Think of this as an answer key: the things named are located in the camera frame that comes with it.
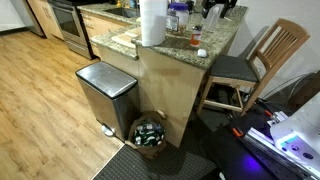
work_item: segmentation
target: white wall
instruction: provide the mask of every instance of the white wall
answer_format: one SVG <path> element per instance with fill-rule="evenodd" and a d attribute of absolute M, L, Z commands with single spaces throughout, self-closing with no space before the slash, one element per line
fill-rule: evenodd
<path fill-rule="evenodd" d="M 278 18 L 302 25 L 311 35 L 309 40 L 282 66 L 260 97 L 299 75 L 320 69 L 320 1 L 319 0 L 238 0 L 248 12 L 229 51 L 238 56 L 264 26 Z"/>
<path fill-rule="evenodd" d="M 25 27 L 10 0 L 0 0 L 0 31 Z"/>

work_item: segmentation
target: trash can foot pedal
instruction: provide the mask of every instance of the trash can foot pedal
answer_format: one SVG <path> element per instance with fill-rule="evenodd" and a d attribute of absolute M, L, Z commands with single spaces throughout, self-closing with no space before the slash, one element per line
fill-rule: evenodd
<path fill-rule="evenodd" d="M 101 126 L 101 130 L 106 136 L 113 136 L 113 134 L 114 134 L 114 129 L 110 129 L 109 127 L 107 127 L 105 125 Z"/>

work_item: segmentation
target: kitchen counter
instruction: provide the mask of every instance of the kitchen counter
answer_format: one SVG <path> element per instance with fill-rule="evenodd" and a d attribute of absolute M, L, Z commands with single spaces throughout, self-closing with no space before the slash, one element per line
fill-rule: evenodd
<path fill-rule="evenodd" d="M 128 27 L 121 28 L 121 29 L 119 29 L 117 31 L 113 31 L 113 32 L 109 32 L 109 33 L 106 33 L 106 34 L 97 35 L 97 36 L 94 36 L 93 38 L 90 38 L 90 41 L 93 42 L 93 43 L 96 43 L 96 44 L 98 44 L 100 46 L 107 47 L 107 48 L 109 48 L 109 49 L 111 49 L 111 50 L 113 50 L 113 51 L 115 51 L 117 53 L 120 53 L 120 54 L 122 54 L 124 56 L 129 57 L 130 59 L 138 60 L 139 57 L 138 57 L 136 49 L 124 46 L 124 45 L 119 44 L 119 43 L 116 43 L 111 38 L 113 36 L 125 33 L 126 31 L 128 31 L 130 29 L 133 29 L 133 28 L 136 28 L 136 27 L 139 27 L 139 26 L 140 25 L 133 24 L 133 25 L 130 25 Z"/>
<path fill-rule="evenodd" d="M 214 32 L 203 31 L 198 48 L 190 46 L 189 41 L 192 27 L 201 23 L 200 13 L 190 15 L 183 36 L 167 34 L 163 43 L 151 47 L 143 47 L 140 36 L 131 40 L 136 44 L 136 49 L 120 45 L 111 39 L 115 35 L 140 26 L 135 22 L 136 19 L 102 11 L 114 7 L 109 4 L 79 7 L 83 11 L 131 24 L 113 32 L 94 36 L 90 41 L 106 47 L 99 46 L 101 60 L 138 80 L 141 112 L 160 109 L 166 113 L 167 140 L 179 147 L 203 76 L 215 58 L 228 50 L 247 12 L 247 7 L 236 6 L 230 10 L 225 19 L 219 19 Z M 197 56 L 199 48 L 207 50 L 206 58 Z"/>
<path fill-rule="evenodd" d="M 114 15 L 108 12 L 105 12 L 104 10 L 108 10 L 108 9 L 114 9 L 117 8 L 116 5 L 112 5 L 109 3 L 103 3 L 103 4 L 90 4 L 90 5 L 84 5 L 84 6 L 78 6 L 78 9 L 83 10 L 83 11 L 87 11 L 93 14 L 97 14 L 100 16 L 104 16 L 104 17 L 108 17 L 114 20 L 118 20 L 121 22 L 125 22 L 128 24 L 139 24 L 136 22 L 137 17 L 133 17 L 133 18 L 125 18 L 122 16 L 118 16 L 118 15 Z"/>
<path fill-rule="evenodd" d="M 183 36 L 173 36 L 167 33 L 163 43 L 148 48 L 176 60 L 207 70 L 228 43 L 231 43 L 230 41 L 241 25 L 247 9 L 247 7 L 236 6 L 226 14 L 225 17 L 228 19 L 219 19 L 214 32 L 210 33 L 202 30 L 201 43 L 198 48 L 190 46 L 189 41 L 192 34 L 192 28 L 195 25 L 200 24 L 202 20 L 202 15 L 200 13 L 189 16 L 187 30 Z M 133 43 L 141 46 L 141 37 L 133 40 Z M 208 56 L 206 58 L 198 57 L 198 49 L 205 49 Z"/>
<path fill-rule="evenodd" d="M 103 11 L 112 8 L 116 8 L 116 6 L 110 5 L 108 3 L 78 7 L 78 9 L 80 10 L 134 25 L 116 32 L 95 36 L 91 38 L 90 41 L 101 46 L 108 47 L 120 54 L 130 57 L 131 59 L 137 60 L 138 55 L 134 52 L 133 49 L 125 47 L 111 40 L 111 37 L 113 37 L 114 35 L 123 33 L 130 28 L 139 26 L 139 23 L 136 22 L 137 18 L 125 18 Z M 190 46 L 189 41 L 192 34 L 192 27 L 200 24 L 202 20 L 202 15 L 200 13 L 194 13 L 189 16 L 189 23 L 183 36 L 174 36 L 167 34 L 166 39 L 162 44 L 146 48 L 152 49 L 157 53 L 171 57 L 178 61 L 182 61 L 197 68 L 207 70 L 213 63 L 214 59 L 224 50 L 224 48 L 228 45 L 228 43 L 230 43 L 231 39 L 236 34 L 247 12 L 247 9 L 248 8 L 244 6 L 236 6 L 235 8 L 227 12 L 225 19 L 219 19 L 214 32 L 210 33 L 203 30 L 201 43 L 198 48 Z M 132 39 L 132 43 L 141 46 L 141 36 L 137 39 Z M 206 58 L 198 57 L 198 49 L 205 49 L 208 56 Z"/>

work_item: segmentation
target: baseboard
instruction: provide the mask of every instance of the baseboard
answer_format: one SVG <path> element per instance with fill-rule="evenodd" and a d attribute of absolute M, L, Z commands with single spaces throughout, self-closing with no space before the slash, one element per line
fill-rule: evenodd
<path fill-rule="evenodd" d="M 8 35 L 8 34 L 13 34 L 13 33 L 18 33 L 18 32 L 23 32 L 23 31 L 28 31 L 26 27 L 22 28 L 16 28 L 16 29 L 10 29 L 10 30 L 5 30 L 0 32 L 0 36 Z"/>

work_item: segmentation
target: stainless steel oven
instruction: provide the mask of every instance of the stainless steel oven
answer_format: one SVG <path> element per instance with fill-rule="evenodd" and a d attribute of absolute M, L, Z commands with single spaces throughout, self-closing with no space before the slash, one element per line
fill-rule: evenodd
<path fill-rule="evenodd" d="M 48 0 L 68 48 L 88 59 L 93 58 L 89 39 L 83 28 L 77 4 L 71 0 Z"/>

